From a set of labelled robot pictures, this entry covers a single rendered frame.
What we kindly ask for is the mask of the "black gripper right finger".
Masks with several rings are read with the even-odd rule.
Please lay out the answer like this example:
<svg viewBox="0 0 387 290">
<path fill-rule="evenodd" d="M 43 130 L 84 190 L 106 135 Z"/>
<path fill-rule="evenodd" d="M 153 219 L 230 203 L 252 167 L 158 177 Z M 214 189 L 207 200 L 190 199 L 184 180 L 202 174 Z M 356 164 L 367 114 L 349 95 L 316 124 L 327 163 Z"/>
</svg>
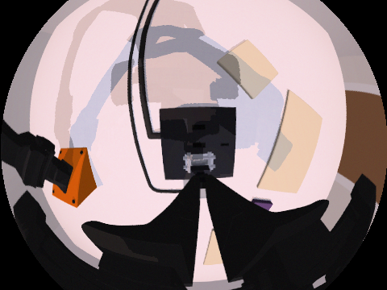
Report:
<svg viewBox="0 0 387 290">
<path fill-rule="evenodd" d="M 322 218 L 329 200 L 318 200 L 299 209 L 270 212 L 240 196 L 211 174 L 206 180 L 210 220 L 223 259 L 228 283 L 242 280 L 265 252 Z"/>
</svg>

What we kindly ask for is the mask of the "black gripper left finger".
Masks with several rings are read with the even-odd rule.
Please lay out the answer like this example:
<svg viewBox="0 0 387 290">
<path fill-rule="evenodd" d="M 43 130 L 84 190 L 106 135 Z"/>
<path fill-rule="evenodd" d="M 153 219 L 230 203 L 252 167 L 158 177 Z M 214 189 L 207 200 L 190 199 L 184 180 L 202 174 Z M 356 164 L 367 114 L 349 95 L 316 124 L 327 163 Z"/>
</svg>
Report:
<svg viewBox="0 0 387 290">
<path fill-rule="evenodd" d="M 184 287 L 193 287 L 200 213 L 199 175 L 193 175 L 167 209 L 147 225 L 81 225 L 100 251 L 131 261 L 174 267 Z"/>
</svg>

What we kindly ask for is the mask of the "purple rectangular block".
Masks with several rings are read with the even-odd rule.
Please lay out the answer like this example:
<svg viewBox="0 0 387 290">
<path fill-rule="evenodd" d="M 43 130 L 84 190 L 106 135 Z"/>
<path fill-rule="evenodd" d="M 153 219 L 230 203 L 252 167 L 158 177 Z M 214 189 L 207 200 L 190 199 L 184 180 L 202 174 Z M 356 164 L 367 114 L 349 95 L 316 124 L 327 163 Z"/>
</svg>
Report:
<svg viewBox="0 0 387 290">
<path fill-rule="evenodd" d="M 262 206 L 262 209 L 267 209 L 270 210 L 271 206 L 273 205 L 271 201 L 269 200 L 257 200 L 257 199 L 252 199 L 252 203 L 255 203 L 258 206 Z"/>
</svg>

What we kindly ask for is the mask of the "black usb cable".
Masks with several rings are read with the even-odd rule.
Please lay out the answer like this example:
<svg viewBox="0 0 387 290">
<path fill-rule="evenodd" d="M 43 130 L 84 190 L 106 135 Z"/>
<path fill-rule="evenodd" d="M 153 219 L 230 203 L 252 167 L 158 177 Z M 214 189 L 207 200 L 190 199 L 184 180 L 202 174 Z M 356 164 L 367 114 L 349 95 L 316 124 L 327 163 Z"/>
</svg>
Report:
<svg viewBox="0 0 387 290">
<path fill-rule="evenodd" d="M 139 16 L 139 22 L 135 26 L 135 34 L 133 35 L 132 45 L 131 45 L 130 52 L 129 52 L 130 55 L 129 55 L 129 62 L 128 62 L 129 65 L 128 65 L 128 83 L 127 83 L 128 84 L 128 86 L 127 86 L 128 94 L 127 94 L 127 96 L 128 96 L 128 102 L 129 102 L 128 106 L 129 106 L 129 113 L 130 113 L 129 116 L 131 119 L 132 133 L 133 133 L 133 138 L 135 138 L 135 148 L 139 154 L 139 164 L 141 164 L 144 176 L 146 178 L 146 183 L 148 183 L 148 187 L 151 188 L 151 190 L 156 191 L 156 193 L 180 193 L 181 190 L 158 190 L 158 189 L 155 189 L 154 187 L 152 187 L 152 183 L 148 177 L 148 170 L 146 170 L 146 168 L 145 168 L 145 164 L 144 164 L 144 160 L 143 160 L 141 151 L 139 151 L 139 140 L 138 140 L 138 138 L 136 138 L 136 133 L 135 133 L 135 119 L 133 118 L 133 110 L 132 110 L 132 104 L 131 104 L 132 103 L 132 100 L 131 100 L 131 67 L 132 67 L 132 63 L 131 62 L 132 62 L 133 46 L 135 46 L 136 33 L 138 33 L 139 23 L 141 23 L 141 19 L 143 17 L 143 13 L 145 12 L 146 6 L 148 6 L 148 0 L 146 0 L 146 2 L 144 3 L 141 15 Z M 200 199 L 206 199 L 206 188 L 200 189 Z"/>
</svg>

